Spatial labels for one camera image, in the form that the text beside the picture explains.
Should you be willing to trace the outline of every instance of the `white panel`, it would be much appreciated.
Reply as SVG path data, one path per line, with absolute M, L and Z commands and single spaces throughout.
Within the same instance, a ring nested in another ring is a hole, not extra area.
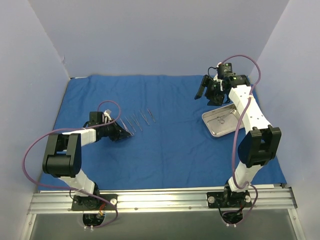
M 318 0 L 291 0 L 258 60 L 259 100 L 282 131 L 277 156 L 308 240 L 320 235 L 319 9 Z
M 35 189 L 23 175 L 22 157 L 52 129 L 68 76 L 28 1 L 1 1 L 0 33 L 0 239 L 16 240 Z M 27 160 L 34 178 L 45 144 Z
M 203 75 L 258 58 L 288 0 L 30 0 L 71 77 Z M 249 61 L 234 70 L 249 74 Z

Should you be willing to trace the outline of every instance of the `robotic arm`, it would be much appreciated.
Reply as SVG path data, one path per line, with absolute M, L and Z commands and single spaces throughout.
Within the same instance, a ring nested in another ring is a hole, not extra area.
M 208 106 L 221 106 L 232 101 L 241 115 L 248 104 L 248 99 L 251 98 L 242 119 L 246 135 L 238 146 L 240 162 L 234 173 L 238 186 L 243 186 L 246 182 L 251 183 L 256 173 L 275 158 L 281 131 L 270 124 L 255 98 L 249 95 L 251 85 L 246 75 L 236 75 L 231 63 L 220 63 L 214 69 L 217 70 L 217 74 L 214 78 L 210 75 L 203 76 L 194 99 L 201 98 L 206 88 L 205 97 L 209 100 Z M 250 202 L 250 197 L 247 197 L 248 188 L 249 185 L 239 189 L 231 177 L 224 187 L 221 199 L 223 207 L 243 206 L 245 202 Z
M 84 127 L 106 124 L 113 121 L 110 111 L 93 111 L 89 114 L 89 121 Z M 131 134 L 119 126 L 116 122 L 97 128 L 84 128 L 83 130 L 54 133 L 48 136 L 42 162 L 43 172 L 59 178 L 69 187 L 83 190 L 89 194 L 99 196 L 99 188 L 91 181 L 81 169 L 82 151 L 85 145 L 95 143 L 103 137 L 109 137 L 112 141 L 118 141 L 130 137 Z M 77 191 L 75 193 L 77 202 L 82 198 L 88 199 L 87 195 Z

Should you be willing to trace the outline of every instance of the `screw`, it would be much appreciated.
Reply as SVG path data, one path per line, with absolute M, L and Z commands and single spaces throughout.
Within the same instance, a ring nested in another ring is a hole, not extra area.
M 116 205 L 117 204 L 117 199 L 115 199 L 115 198 L 112 198 L 111 200 L 110 200 L 110 203 L 112 204 L 112 205 Z
M 245 202 L 250 203 L 251 202 L 251 197 L 250 196 L 245 196 Z
M 214 198 L 213 196 L 208 197 L 208 202 L 209 202 L 210 204 L 213 204 L 215 201 L 216 201 L 216 200 L 215 200 L 215 198 Z

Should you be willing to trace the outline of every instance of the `metal tray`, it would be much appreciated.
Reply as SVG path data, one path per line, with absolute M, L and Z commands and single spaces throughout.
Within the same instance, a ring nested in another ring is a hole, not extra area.
M 234 104 L 223 106 L 202 114 L 205 125 L 214 137 L 221 137 L 234 132 L 239 118 L 240 114 Z

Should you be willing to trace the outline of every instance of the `purple cable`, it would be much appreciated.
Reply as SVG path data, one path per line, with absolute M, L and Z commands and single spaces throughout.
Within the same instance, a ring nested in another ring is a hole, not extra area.
M 256 69 L 258 70 L 258 79 L 252 85 L 251 90 L 249 92 L 249 95 L 252 95 L 252 92 L 254 91 L 256 85 L 260 82 L 260 79 L 261 79 L 260 67 L 258 66 L 257 62 L 254 59 L 252 59 L 251 57 L 249 57 L 247 55 L 243 55 L 243 54 L 237 54 L 237 55 L 230 56 L 227 59 L 225 59 L 222 63 L 225 63 L 229 59 L 232 59 L 232 58 L 235 58 L 235 57 L 243 57 L 243 58 L 251 60 L 251 62 L 253 62 L 253 64 L 255 65 Z M 250 103 L 251 103 L 251 97 L 249 97 L 248 103 L 246 104 L 246 106 L 245 106 L 245 108 L 244 108 L 244 110 L 243 110 L 243 112 L 242 112 L 242 114 L 241 114 L 241 116 L 240 116 L 240 118 L 238 120 L 236 128 L 235 128 L 235 133 L 234 133 L 234 138 L 233 138 L 233 145 L 232 145 L 232 162 L 231 162 L 231 165 L 232 165 L 232 179 L 233 179 L 233 182 L 234 182 L 235 186 L 238 189 L 244 189 L 247 185 L 250 185 L 255 191 L 255 199 L 254 199 L 254 201 L 252 203 L 252 206 L 250 207 L 249 211 L 247 212 L 247 214 L 237 224 L 242 223 L 248 217 L 248 215 L 250 214 L 250 212 L 254 208 L 254 206 L 255 206 L 255 204 L 257 202 L 257 199 L 258 199 L 258 190 L 257 190 L 257 188 L 255 186 L 253 186 L 252 184 L 250 184 L 250 182 L 248 182 L 248 181 L 246 181 L 242 186 L 239 186 L 238 183 L 237 183 L 236 174 L 235 174 L 235 172 L 236 172 L 236 147 L 237 147 L 237 139 L 238 139 L 239 129 L 240 129 L 240 125 L 242 123 L 242 119 L 244 118 L 245 113 L 248 110 Z
M 99 125 L 95 125 L 95 126 L 86 127 L 85 129 L 95 129 L 95 128 L 98 128 L 98 127 L 110 125 L 110 124 L 115 123 L 115 122 L 120 118 L 121 108 L 120 108 L 120 106 L 118 105 L 118 103 L 116 103 L 115 101 L 106 100 L 106 101 L 103 101 L 102 103 L 100 103 L 99 107 L 100 107 L 103 103 L 113 103 L 113 104 L 115 104 L 115 105 L 119 108 L 119 114 L 118 114 L 118 116 L 117 116 L 113 121 L 111 121 L 111 122 L 104 123 L 104 124 L 99 124 Z M 41 187 L 45 187 L 45 188 L 52 188 L 52 189 L 63 189 L 63 190 L 77 191 L 77 192 L 86 194 L 86 195 L 88 195 L 88 196 L 90 196 L 90 197 L 94 197 L 94 198 L 96 198 L 96 199 L 99 199 L 99 200 L 105 202 L 105 203 L 108 204 L 108 205 L 111 205 L 111 206 L 114 208 L 114 210 L 115 210 L 115 217 L 114 217 L 113 219 L 111 219 L 110 221 L 107 221 L 107 222 L 105 222 L 105 223 L 102 223 L 102 224 L 99 225 L 99 226 L 93 227 L 93 228 L 101 228 L 101 227 L 104 227 L 104 226 L 106 226 L 106 225 L 114 222 L 114 221 L 118 218 L 118 215 L 119 215 L 118 210 L 117 210 L 116 206 L 114 206 L 111 202 L 105 200 L 105 199 L 102 198 L 102 197 L 93 195 L 93 194 L 88 193 L 88 192 L 86 192 L 86 191 L 84 191 L 84 190 L 76 189 L 76 188 L 74 188 L 74 187 L 69 187 L 69 186 L 53 186 L 53 185 L 43 184 L 43 183 L 41 183 L 41 182 L 38 182 L 38 181 L 34 180 L 34 179 L 28 174 L 28 172 L 27 172 L 27 170 L 26 170 L 26 158 L 27 158 L 27 155 L 28 155 L 29 151 L 31 150 L 31 148 L 32 148 L 36 143 L 38 143 L 41 139 L 45 138 L 46 136 L 48 136 L 48 135 L 50 135 L 50 134 L 56 133 L 56 132 L 61 132 L 61 131 L 77 131 L 77 130 L 83 130 L 83 129 L 84 129 L 83 127 L 82 127 L 82 128 L 60 128 L 60 129 L 52 130 L 52 131 L 46 133 L 45 135 L 39 137 L 38 139 L 36 139 L 36 140 L 27 148 L 27 150 L 26 150 L 25 153 L 24 153 L 24 156 L 23 156 L 23 159 L 22 159 L 22 171 L 23 171 L 24 175 L 26 176 L 26 178 L 27 178 L 30 182 L 34 183 L 34 184 L 37 185 L 37 186 L 41 186 Z

